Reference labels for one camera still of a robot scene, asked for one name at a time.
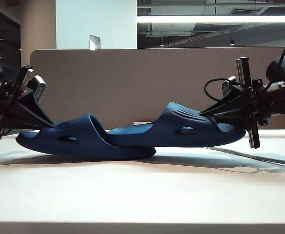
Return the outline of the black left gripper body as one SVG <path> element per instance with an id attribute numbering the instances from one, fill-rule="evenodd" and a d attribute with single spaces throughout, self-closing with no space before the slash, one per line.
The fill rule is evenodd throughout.
<path id="1" fill-rule="evenodd" d="M 28 83 L 33 78 L 33 69 L 27 65 L 15 75 L 16 79 L 9 77 L 9 70 L 0 66 L 0 138 L 13 129 L 4 128 L 4 110 L 12 106 L 23 106 L 22 98 L 33 89 L 28 87 Z"/>

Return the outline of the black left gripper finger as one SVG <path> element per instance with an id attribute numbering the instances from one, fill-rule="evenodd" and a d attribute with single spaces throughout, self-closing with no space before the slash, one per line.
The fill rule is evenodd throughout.
<path id="1" fill-rule="evenodd" d="M 31 124 L 37 127 L 54 127 L 53 121 L 42 110 L 33 93 L 27 94 L 22 98 L 22 105 L 25 108 L 25 117 Z"/>
<path id="2" fill-rule="evenodd" d="M 12 106 L 4 110 L 4 128 L 9 129 L 41 129 L 30 123 L 25 117 L 24 106 Z"/>

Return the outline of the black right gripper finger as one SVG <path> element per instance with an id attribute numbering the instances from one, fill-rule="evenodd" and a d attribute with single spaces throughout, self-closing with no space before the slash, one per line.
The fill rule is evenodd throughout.
<path id="1" fill-rule="evenodd" d="M 228 94 L 200 114 L 220 114 L 245 107 L 251 100 L 249 87 L 232 87 Z"/>
<path id="2" fill-rule="evenodd" d="M 230 125 L 249 125 L 250 117 L 242 109 L 234 109 L 213 115 L 217 122 Z"/>

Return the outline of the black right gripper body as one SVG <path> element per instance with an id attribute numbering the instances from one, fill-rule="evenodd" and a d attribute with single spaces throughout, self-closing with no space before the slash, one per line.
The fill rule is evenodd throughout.
<path id="1" fill-rule="evenodd" d="M 259 93 L 264 89 L 264 84 L 261 78 L 251 78 L 248 57 L 239 57 L 236 64 L 239 86 L 243 89 L 243 107 L 241 108 L 243 119 L 241 125 L 248 132 L 250 147 L 257 149 L 260 147 L 258 122 L 267 123 L 266 120 L 260 119 L 262 109 Z"/>

